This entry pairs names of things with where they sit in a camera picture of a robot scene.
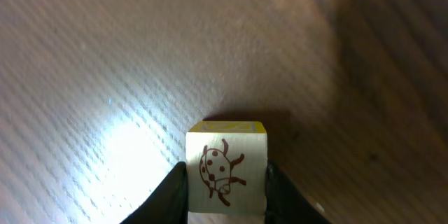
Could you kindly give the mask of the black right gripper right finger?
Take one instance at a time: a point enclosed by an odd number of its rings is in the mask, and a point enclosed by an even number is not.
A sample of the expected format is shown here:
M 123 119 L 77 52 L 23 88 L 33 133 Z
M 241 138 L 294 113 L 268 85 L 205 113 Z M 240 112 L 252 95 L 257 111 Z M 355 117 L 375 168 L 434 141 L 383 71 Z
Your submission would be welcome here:
M 330 224 L 273 161 L 267 163 L 265 196 L 265 224 Z

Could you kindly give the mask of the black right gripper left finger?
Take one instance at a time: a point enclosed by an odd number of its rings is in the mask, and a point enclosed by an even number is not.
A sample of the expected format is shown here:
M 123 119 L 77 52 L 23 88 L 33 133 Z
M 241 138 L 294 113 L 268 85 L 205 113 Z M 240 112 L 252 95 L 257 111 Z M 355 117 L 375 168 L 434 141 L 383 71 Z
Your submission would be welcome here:
M 121 224 L 186 224 L 188 222 L 188 175 L 186 163 L 178 162 L 144 203 Z

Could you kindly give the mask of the wooden block ladybug yellow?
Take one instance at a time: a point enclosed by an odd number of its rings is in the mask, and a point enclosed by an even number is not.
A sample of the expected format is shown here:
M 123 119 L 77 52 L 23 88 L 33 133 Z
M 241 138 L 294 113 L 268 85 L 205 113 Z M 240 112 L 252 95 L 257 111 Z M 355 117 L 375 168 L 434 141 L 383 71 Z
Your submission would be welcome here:
M 203 120 L 185 140 L 189 211 L 264 214 L 267 131 L 261 122 Z

